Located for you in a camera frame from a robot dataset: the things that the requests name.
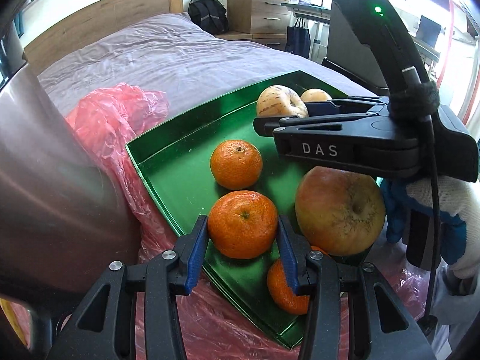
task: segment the drawer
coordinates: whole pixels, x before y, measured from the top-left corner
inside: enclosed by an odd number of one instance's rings
[[[253,42],[263,44],[275,50],[285,51],[285,45],[287,44],[286,38],[258,38],[253,39]]]
[[[289,9],[280,5],[284,2],[283,0],[251,0],[251,9],[258,12],[289,15]]]
[[[251,33],[286,34],[290,24],[290,15],[251,12]]]

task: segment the white and blue glove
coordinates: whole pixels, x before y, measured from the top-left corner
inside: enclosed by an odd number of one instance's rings
[[[430,179],[383,180],[380,186],[387,216],[387,240],[402,238],[408,210],[433,217]],[[438,178],[442,258],[459,279],[472,278],[480,266],[480,184],[447,176]]]

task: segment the metal screw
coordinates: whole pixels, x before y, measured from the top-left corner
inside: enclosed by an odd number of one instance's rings
[[[372,273],[374,271],[374,265],[371,262],[364,262],[361,265],[361,268],[368,273]]]
[[[162,253],[162,258],[164,260],[171,260],[171,259],[174,259],[175,257],[177,257],[177,254],[173,250],[165,250]]]
[[[312,260],[321,260],[323,258],[323,253],[319,250],[312,250],[308,255]]]
[[[111,271],[118,271],[122,267],[121,261],[112,261],[109,265]]]

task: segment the teal curtain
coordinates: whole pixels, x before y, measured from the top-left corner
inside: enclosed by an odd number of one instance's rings
[[[23,35],[23,13],[20,11],[13,19],[18,37]]]

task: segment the backpack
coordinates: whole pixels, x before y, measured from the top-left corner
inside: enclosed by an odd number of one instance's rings
[[[193,23],[202,30],[218,35],[229,30],[227,10],[219,0],[191,0],[188,15]]]

